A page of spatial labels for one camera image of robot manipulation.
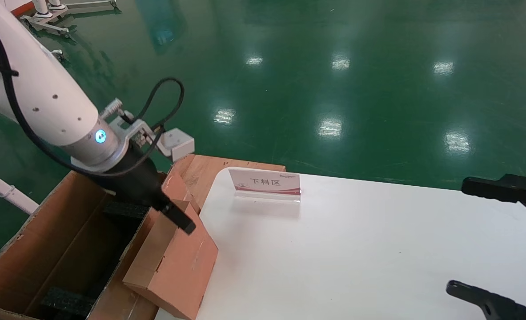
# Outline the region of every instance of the white tabletop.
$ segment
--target white tabletop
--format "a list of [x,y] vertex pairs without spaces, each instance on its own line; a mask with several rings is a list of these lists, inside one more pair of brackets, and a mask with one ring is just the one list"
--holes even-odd
[[219,247],[197,320],[484,320],[449,280],[526,306],[526,208],[460,191],[301,175],[300,203],[234,196],[201,211]]

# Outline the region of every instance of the sign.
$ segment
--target sign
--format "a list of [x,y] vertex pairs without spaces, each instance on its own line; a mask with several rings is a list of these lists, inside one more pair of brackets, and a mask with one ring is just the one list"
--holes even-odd
[[229,169],[229,173],[237,191],[300,195],[298,173],[245,169]]

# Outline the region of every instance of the white robotic arm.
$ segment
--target white robotic arm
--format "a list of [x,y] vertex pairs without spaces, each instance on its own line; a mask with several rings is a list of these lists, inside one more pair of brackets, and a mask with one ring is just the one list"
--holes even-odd
[[[176,111],[184,97],[180,81],[163,79],[152,94],[169,80],[181,89]],[[154,207],[191,233],[195,229],[193,221],[162,192],[148,156],[155,147],[175,160],[174,154],[178,158],[193,152],[193,138],[178,129],[167,134],[163,123],[158,126],[160,132],[155,133],[121,107],[115,100],[100,116],[57,59],[0,4],[0,112],[17,121],[30,140],[52,159],[121,197]],[[106,117],[115,112],[121,116],[110,126]],[[128,129],[121,128],[124,121],[129,123]],[[146,154],[141,144],[131,139],[139,135],[141,141],[151,142]],[[65,150],[73,164],[55,156],[40,138]]]

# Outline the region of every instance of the green epoxy floor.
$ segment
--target green epoxy floor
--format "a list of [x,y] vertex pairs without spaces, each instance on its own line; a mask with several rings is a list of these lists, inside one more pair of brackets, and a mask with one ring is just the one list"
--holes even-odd
[[[526,0],[119,0],[61,48],[90,99],[169,125],[199,154],[436,188],[526,175]],[[145,117],[176,101],[161,91]],[[157,166],[170,163],[155,155]],[[0,177],[41,202],[66,170],[0,116]],[[0,247],[26,215],[0,199]]]

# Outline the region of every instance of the small cardboard box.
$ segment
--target small cardboard box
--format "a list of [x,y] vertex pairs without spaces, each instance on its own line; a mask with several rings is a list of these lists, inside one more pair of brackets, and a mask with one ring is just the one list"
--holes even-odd
[[[160,178],[170,199],[199,210],[178,173]],[[154,318],[158,307],[122,280],[160,214],[120,228],[102,213],[111,200],[88,178],[65,176],[0,250],[0,320],[51,319],[40,305],[51,287],[95,298],[87,320]]]
[[188,202],[174,201],[196,223],[191,235],[159,216],[123,282],[176,318],[195,320],[218,249]]

